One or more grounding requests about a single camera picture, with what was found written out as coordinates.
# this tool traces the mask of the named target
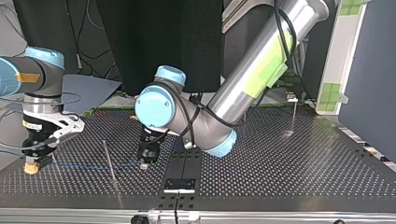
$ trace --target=metal rod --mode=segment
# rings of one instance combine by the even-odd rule
[[[111,171],[111,175],[113,176],[113,180],[117,181],[117,178],[116,178],[116,175],[115,175],[114,169],[113,169],[113,163],[111,162],[111,159],[110,159],[110,153],[108,153],[106,140],[103,140],[103,148],[105,149],[105,153],[106,153],[107,161],[108,161],[108,166],[110,167],[110,171]]]

